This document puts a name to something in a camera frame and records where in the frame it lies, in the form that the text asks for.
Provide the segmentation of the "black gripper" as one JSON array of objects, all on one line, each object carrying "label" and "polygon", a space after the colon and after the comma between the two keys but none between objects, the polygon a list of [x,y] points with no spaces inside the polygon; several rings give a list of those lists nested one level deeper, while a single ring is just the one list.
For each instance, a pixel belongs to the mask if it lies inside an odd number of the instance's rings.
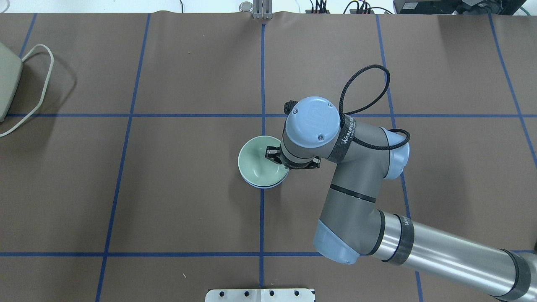
[{"label": "black gripper", "polygon": [[295,156],[285,148],[285,145],[278,147],[267,146],[265,158],[273,163],[283,165],[286,168],[293,170],[318,169],[321,165],[320,157],[301,158]]}]

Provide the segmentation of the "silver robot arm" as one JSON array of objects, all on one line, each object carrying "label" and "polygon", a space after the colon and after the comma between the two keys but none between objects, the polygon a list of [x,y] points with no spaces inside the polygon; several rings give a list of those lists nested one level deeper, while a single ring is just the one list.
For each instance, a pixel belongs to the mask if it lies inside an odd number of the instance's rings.
[{"label": "silver robot arm", "polygon": [[408,163],[401,129],[359,122],[322,97],[288,101],[284,114],[281,142],[267,147],[267,160],[295,170],[336,165],[314,236],[322,256],[352,265],[368,255],[502,302],[535,302],[535,254],[491,248],[376,206],[383,182]]}]

